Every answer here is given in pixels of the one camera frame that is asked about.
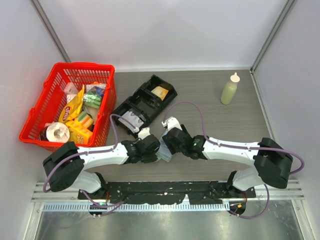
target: black tray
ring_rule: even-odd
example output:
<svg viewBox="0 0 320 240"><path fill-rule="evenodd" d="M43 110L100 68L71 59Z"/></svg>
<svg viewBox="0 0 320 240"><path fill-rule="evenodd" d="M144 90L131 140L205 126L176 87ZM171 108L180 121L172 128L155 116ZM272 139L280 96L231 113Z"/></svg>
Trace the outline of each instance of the black tray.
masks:
<svg viewBox="0 0 320 240"><path fill-rule="evenodd" d="M158 86L168 90L163 101L160 97L151 92ZM143 83L132 96L129 96L113 111L113 114L123 116L129 110L133 110L135 115L143 121L143 124L139 127L141 130L148 127L177 95L175 88L170 83L162 80L156 75L152 75L150 80ZM127 126L120 122L118 118L115 118L114 122L116 125L124 128L129 135L132 135L135 138L138 137L138 133L132 132Z"/></svg>

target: red shopping basket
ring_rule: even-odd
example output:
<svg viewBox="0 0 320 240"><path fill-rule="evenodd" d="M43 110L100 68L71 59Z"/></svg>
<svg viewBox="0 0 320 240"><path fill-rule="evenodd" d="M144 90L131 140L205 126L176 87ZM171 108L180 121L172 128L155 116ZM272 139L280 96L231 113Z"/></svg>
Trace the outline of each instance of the red shopping basket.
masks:
<svg viewBox="0 0 320 240"><path fill-rule="evenodd" d="M81 147L104 146L110 127L109 115L116 105L116 87L114 80L115 68L88 62L56 63L47 80L43 83L42 93L35 105L29 111L29 116L20 133L19 139L23 143L36 144L54 152L63 143L38 140L40 131L46 123L58 122L63 107L67 104L64 89L69 82L81 90L83 84L94 82L107 84L97 116L91 141L88 144L77 144Z"/></svg>

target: yellow snack box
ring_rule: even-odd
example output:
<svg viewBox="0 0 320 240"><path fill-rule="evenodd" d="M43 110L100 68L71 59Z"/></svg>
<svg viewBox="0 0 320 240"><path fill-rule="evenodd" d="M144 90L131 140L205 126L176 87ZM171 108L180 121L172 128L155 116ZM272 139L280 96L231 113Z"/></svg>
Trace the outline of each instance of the yellow snack box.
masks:
<svg viewBox="0 0 320 240"><path fill-rule="evenodd" d="M81 91L62 109L59 116L59 122L65 124L66 122L76 118L82 109L83 98L85 94L85 85L82 85Z"/></svg>
<svg viewBox="0 0 320 240"><path fill-rule="evenodd" d="M68 121L65 124L69 128L70 138L69 142L74 142L75 144L88 144L91 141L93 132L86 129L79 122L73 120Z"/></svg>

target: squeeze bottle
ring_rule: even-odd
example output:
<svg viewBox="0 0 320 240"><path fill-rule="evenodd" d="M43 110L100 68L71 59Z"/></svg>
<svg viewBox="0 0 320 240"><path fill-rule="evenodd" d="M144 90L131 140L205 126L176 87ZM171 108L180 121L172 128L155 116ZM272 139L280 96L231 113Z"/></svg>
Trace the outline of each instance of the squeeze bottle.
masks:
<svg viewBox="0 0 320 240"><path fill-rule="evenodd" d="M221 102L224 105L228 105L229 103L231 103L231 100L236 93L239 81L240 77L235 72L234 75L230 77L230 80L226 83L220 98Z"/></svg>

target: food package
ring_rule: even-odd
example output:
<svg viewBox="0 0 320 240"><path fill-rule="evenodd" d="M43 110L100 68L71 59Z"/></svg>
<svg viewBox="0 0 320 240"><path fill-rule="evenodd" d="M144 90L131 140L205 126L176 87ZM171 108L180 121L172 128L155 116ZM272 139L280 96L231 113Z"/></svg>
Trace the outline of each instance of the food package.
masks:
<svg viewBox="0 0 320 240"><path fill-rule="evenodd" d="M159 150L155 153L155 155L158 158L158 161L160 159L163 159L166 162L170 162L170 160L173 157L173 155L171 154L171 152L170 152L169 148L167 147L165 141L162 139L162 137L165 136L167 133L168 133L168 129L166 129L164 131L164 133L162 134L162 136L159 139L160 147L159 147Z"/></svg>
<svg viewBox="0 0 320 240"><path fill-rule="evenodd" d="M133 126L140 128L146 121L146 119L143 117L142 114L139 112L136 112L134 109L130 109L129 111L126 111L122 117L126 120L128 120ZM127 128L131 130L131 132L135 132L135 129L127 123L122 118L119 118L119 122L123 123Z"/></svg>
<svg viewBox="0 0 320 240"><path fill-rule="evenodd" d="M161 86L157 86L151 92L153 94L157 95L163 101L165 99L167 93L169 92L169 90L167 90Z"/></svg>
<svg viewBox="0 0 320 240"><path fill-rule="evenodd" d="M59 122L65 124L66 122L76 118L82 109L83 97L85 93L85 85L82 85L81 91L62 109L59 117Z"/></svg>
<svg viewBox="0 0 320 240"><path fill-rule="evenodd" d="M98 119L98 114L99 114L100 109L94 108L92 106L86 106L84 104L82 105L82 108L87 114L89 114L91 116L91 118L93 119L93 125L95 125L96 121Z"/></svg>
<svg viewBox="0 0 320 240"><path fill-rule="evenodd" d="M49 123L40 131L38 139L54 143L66 143L70 138L68 127L61 122Z"/></svg>
<svg viewBox="0 0 320 240"><path fill-rule="evenodd" d="M79 122L73 120L68 121L65 124L69 128L70 139L69 142L74 142L75 144L88 144L91 141L93 132L86 129Z"/></svg>
<svg viewBox="0 0 320 240"><path fill-rule="evenodd" d="M106 89L107 87L107 84L105 83L98 83L98 82L94 82L93 84L87 84L85 85L85 92L89 92L93 87L98 87L98 88L101 88L101 89Z"/></svg>
<svg viewBox="0 0 320 240"><path fill-rule="evenodd" d="M78 94L78 89L76 88L76 85L73 82L68 82L68 84L64 88L64 93L66 95L68 94Z"/></svg>
<svg viewBox="0 0 320 240"><path fill-rule="evenodd" d="M90 106L99 109L102 103L102 99L105 95L105 90L94 86L83 96L83 103L86 106Z"/></svg>
<svg viewBox="0 0 320 240"><path fill-rule="evenodd" d="M75 96L77 96L77 94L67 94L66 95L66 103L70 103L72 99L75 98Z"/></svg>
<svg viewBox="0 0 320 240"><path fill-rule="evenodd" d="M90 128L91 125L94 123L94 120L85 112L82 111L76 118L76 123L80 123L86 129Z"/></svg>

